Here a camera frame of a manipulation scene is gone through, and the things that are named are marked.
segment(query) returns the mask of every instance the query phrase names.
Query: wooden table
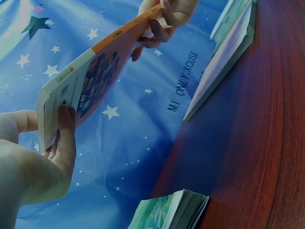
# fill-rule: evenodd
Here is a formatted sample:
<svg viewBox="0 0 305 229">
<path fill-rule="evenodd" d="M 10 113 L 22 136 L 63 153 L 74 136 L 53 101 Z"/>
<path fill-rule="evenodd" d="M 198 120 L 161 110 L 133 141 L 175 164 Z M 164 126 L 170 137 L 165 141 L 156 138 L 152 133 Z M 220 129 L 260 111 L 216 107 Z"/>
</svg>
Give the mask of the wooden table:
<svg viewBox="0 0 305 229">
<path fill-rule="evenodd" d="M 184 123 L 151 197 L 212 198 L 201 229 L 305 228 L 305 0 L 259 0 L 254 43 Z"/>
</svg>

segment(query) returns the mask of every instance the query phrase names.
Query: star pattern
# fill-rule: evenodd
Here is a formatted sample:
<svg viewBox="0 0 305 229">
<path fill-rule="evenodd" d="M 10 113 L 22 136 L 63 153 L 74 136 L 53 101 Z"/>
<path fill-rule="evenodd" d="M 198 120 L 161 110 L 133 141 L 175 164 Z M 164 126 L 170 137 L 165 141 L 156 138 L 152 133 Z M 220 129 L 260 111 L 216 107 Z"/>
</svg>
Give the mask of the star pattern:
<svg viewBox="0 0 305 229">
<path fill-rule="evenodd" d="M 151 90 L 151 89 L 145 89 L 145 93 L 148 93 L 148 94 L 150 94 L 150 93 L 152 93 L 153 91 Z"/>
<path fill-rule="evenodd" d="M 43 74 L 46 74 L 51 78 L 53 75 L 59 73 L 56 69 L 57 69 L 57 65 L 55 66 L 48 65 L 48 69 Z"/>
<path fill-rule="evenodd" d="M 157 54 L 158 56 L 163 55 L 163 53 L 157 49 L 153 53 Z"/>
<path fill-rule="evenodd" d="M 46 20 L 45 22 L 46 25 L 52 25 L 55 24 L 52 20 Z"/>
<path fill-rule="evenodd" d="M 26 63 L 29 63 L 28 60 L 30 54 L 27 55 L 21 55 L 20 60 L 16 64 L 20 64 L 20 68 L 23 68 Z"/>
<path fill-rule="evenodd" d="M 60 46 L 53 46 L 53 48 L 51 49 L 51 51 L 53 51 L 54 53 L 60 52 Z"/>
<path fill-rule="evenodd" d="M 93 29 L 90 29 L 90 33 L 87 35 L 87 37 L 90 38 L 90 41 L 95 38 L 95 37 L 98 37 L 97 35 L 97 29 L 93 30 Z"/>
<path fill-rule="evenodd" d="M 35 143 L 35 147 L 34 147 L 34 149 L 36 149 L 36 150 L 37 150 L 37 152 L 39 152 L 39 144 Z"/>
<path fill-rule="evenodd" d="M 108 115 L 108 119 L 111 120 L 114 116 L 120 116 L 116 110 L 118 107 L 111 108 L 110 106 L 107 105 L 107 110 L 103 111 L 103 114 Z"/>
<path fill-rule="evenodd" d="M 38 30 L 51 29 L 48 25 L 45 24 L 48 19 L 49 18 L 36 18 L 31 16 L 29 25 L 21 33 L 29 31 L 29 37 L 31 40 Z"/>
</svg>

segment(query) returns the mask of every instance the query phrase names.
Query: finger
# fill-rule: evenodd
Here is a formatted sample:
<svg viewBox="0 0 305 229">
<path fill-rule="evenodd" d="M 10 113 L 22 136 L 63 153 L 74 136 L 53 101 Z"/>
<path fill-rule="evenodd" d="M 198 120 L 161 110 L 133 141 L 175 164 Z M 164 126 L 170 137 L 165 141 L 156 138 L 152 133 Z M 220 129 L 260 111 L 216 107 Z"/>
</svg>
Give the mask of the finger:
<svg viewBox="0 0 305 229">
<path fill-rule="evenodd" d="M 143 46 L 142 45 L 139 45 L 138 47 L 135 48 L 135 50 L 132 53 L 132 61 L 133 62 L 137 61 L 140 58 L 140 56 L 142 54 L 142 51 L 143 51 Z"/>
<path fill-rule="evenodd" d="M 160 42 L 168 42 L 176 31 L 176 28 L 171 26 L 163 28 L 156 20 L 151 21 L 151 29 L 156 40 Z"/>
<path fill-rule="evenodd" d="M 75 123 L 75 121 L 76 121 L 76 113 L 75 113 L 74 107 L 68 106 L 68 112 L 69 112 L 70 118 L 72 120 L 73 127 L 75 129 L 75 126 L 76 126 L 76 123 Z"/>
<path fill-rule="evenodd" d="M 58 112 L 58 124 L 60 141 L 58 141 L 57 152 L 52 162 L 56 164 L 71 179 L 75 164 L 75 113 L 74 108 L 61 106 Z"/>
<path fill-rule="evenodd" d="M 52 159 L 55 157 L 56 155 L 56 152 L 57 152 L 57 146 L 58 146 L 58 142 L 60 140 L 60 133 L 58 133 L 56 135 L 56 138 L 55 138 L 55 141 L 54 141 L 54 144 L 52 145 L 51 147 L 51 150 L 50 150 L 50 153 L 49 153 L 49 156 L 47 157 L 49 160 L 52 161 Z"/>
<path fill-rule="evenodd" d="M 147 10 L 149 10 L 151 7 L 156 6 L 159 4 L 160 0 L 143 0 L 139 7 L 138 15 L 141 15 L 145 13 Z"/>
<path fill-rule="evenodd" d="M 52 147 L 50 147 L 49 149 L 47 149 L 46 152 L 42 153 L 42 155 L 43 155 L 45 158 L 49 158 L 49 155 L 50 155 L 51 150 L 52 150 Z"/>
<path fill-rule="evenodd" d="M 38 130 L 36 111 L 22 110 L 11 112 L 10 115 L 15 120 L 19 133 Z"/>
<path fill-rule="evenodd" d="M 162 14 L 167 25 L 173 27 L 184 26 L 191 18 L 191 16 L 188 14 L 181 12 L 173 12 L 168 0 L 161 0 L 160 2 L 162 5 Z"/>
<path fill-rule="evenodd" d="M 155 37 L 143 37 L 139 40 L 139 42 L 143 47 L 148 49 L 156 48 L 161 44 L 161 41 L 157 40 Z"/>
</svg>

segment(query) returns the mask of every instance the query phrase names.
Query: white star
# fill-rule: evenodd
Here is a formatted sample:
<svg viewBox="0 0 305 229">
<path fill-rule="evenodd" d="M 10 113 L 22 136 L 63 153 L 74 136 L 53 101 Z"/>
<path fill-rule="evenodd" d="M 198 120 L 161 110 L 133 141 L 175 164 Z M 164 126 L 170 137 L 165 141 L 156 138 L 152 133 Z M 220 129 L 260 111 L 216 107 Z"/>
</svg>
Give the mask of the white star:
<svg viewBox="0 0 305 229">
<path fill-rule="evenodd" d="M 29 63 L 29 62 L 30 62 L 30 61 L 28 60 L 28 57 L 29 57 L 29 54 L 26 55 L 26 56 L 21 55 L 20 60 L 19 60 L 16 64 L 20 64 L 20 68 L 23 68 L 24 65 L 25 65 L 26 63 Z"/>
<path fill-rule="evenodd" d="M 148 93 L 148 94 L 150 94 L 150 93 L 152 93 L 153 91 L 151 90 L 151 89 L 145 89 L 145 93 Z"/>
<path fill-rule="evenodd" d="M 108 115 L 108 119 L 111 120 L 114 116 L 120 116 L 116 110 L 118 109 L 118 107 L 114 107 L 114 108 L 111 108 L 107 105 L 107 110 L 106 111 L 103 111 L 103 114 L 105 115 Z"/>
<path fill-rule="evenodd" d="M 47 74 L 51 78 L 53 75 L 58 73 L 56 69 L 57 69 L 57 65 L 55 66 L 48 65 L 48 69 L 43 74 Z"/>
<path fill-rule="evenodd" d="M 51 51 L 53 51 L 54 53 L 60 52 L 59 47 L 60 46 L 53 46 L 53 49 L 51 49 Z"/>
<path fill-rule="evenodd" d="M 47 25 L 52 25 L 52 24 L 55 24 L 55 23 L 52 22 L 52 20 L 46 20 L 45 24 L 47 24 Z"/>
<path fill-rule="evenodd" d="M 163 53 L 161 51 L 157 50 L 157 49 L 153 53 L 157 54 L 158 56 L 163 55 Z"/>
<path fill-rule="evenodd" d="M 36 149 L 36 150 L 37 150 L 37 152 L 39 152 L 39 144 L 35 143 L 35 147 L 34 147 L 34 149 Z"/>
<path fill-rule="evenodd" d="M 95 30 L 93 30 L 93 29 L 90 29 L 90 33 L 87 35 L 87 37 L 90 37 L 90 41 L 93 39 L 93 38 L 95 38 L 95 37 L 97 37 L 97 29 L 95 29 Z"/>
</svg>

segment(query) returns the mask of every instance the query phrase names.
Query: hand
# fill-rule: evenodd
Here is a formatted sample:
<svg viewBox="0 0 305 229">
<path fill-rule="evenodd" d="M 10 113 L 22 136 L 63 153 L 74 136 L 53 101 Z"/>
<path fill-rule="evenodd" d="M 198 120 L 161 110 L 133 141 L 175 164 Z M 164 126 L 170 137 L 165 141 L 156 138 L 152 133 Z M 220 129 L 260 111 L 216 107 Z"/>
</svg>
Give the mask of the hand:
<svg viewBox="0 0 305 229">
<path fill-rule="evenodd" d="M 143 47 L 156 48 L 162 42 L 168 42 L 176 29 L 184 26 L 190 20 L 198 2 L 199 0 L 143 0 L 139 8 L 139 14 L 161 3 L 162 16 L 158 20 L 150 22 L 147 36 L 139 40 L 141 45 L 134 50 L 132 60 L 137 61 L 140 58 Z"/>
<path fill-rule="evenodd" d="M 19 133 L 37 130 L 36 111 L 0 114 L 0 166 L 7 165 L 7 180 L 23 184 L 21 205 L 56 200 L 69 189 L 76 156 L 74 108 L 60 107 L 58 122 L 54 146 L 40 155 L 18 144 Z"/>
</svg>

